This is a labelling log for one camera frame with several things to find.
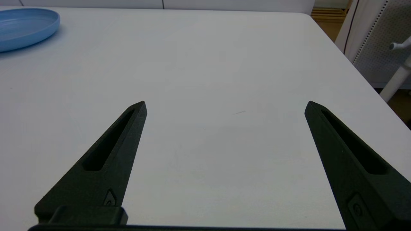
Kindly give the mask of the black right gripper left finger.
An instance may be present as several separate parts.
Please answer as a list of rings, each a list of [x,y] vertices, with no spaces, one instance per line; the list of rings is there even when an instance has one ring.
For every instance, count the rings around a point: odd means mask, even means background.
[[[39,225],[126,225],[122,202],[147,117],[129,106],[35,205]]]

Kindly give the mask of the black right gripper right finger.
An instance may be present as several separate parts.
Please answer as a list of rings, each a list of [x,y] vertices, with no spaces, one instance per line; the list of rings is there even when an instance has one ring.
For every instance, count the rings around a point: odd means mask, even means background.
[[[304,115],[345,228],[409,231],[410,182],[323,105]]]

